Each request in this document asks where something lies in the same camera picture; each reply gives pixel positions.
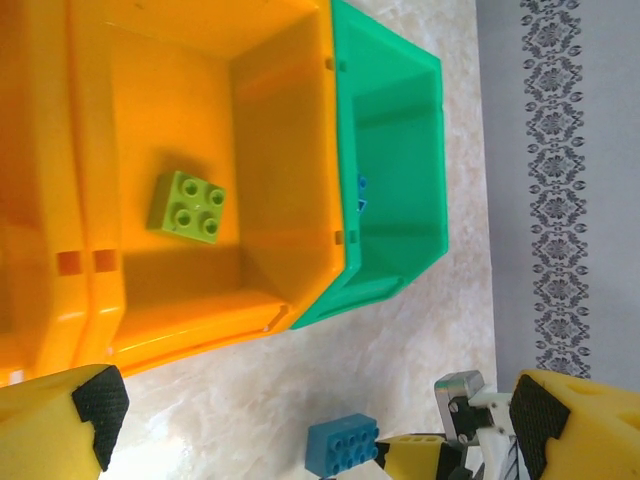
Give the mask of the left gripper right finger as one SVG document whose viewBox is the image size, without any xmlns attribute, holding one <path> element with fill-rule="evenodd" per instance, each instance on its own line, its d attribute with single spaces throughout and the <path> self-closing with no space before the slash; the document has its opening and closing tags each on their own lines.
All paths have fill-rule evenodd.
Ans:
<svg viewBox="0 0 640 480">
<path fill-rule="evenodd" d="M 637 479 L 639 394 L 525 370 L 509 415 L 532 479 Z"/>
</svg>

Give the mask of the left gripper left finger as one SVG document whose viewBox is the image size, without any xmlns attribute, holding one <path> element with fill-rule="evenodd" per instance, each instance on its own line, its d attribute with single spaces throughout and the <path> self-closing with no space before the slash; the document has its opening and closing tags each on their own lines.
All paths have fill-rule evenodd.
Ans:
<svg viewBox="0 0 640 480">
<path fill-rule="evenodd" d="M 3 479 L 97 479 L 129 397 L 119 369 L 93 364 L 1 389 Z"/>
</svg>

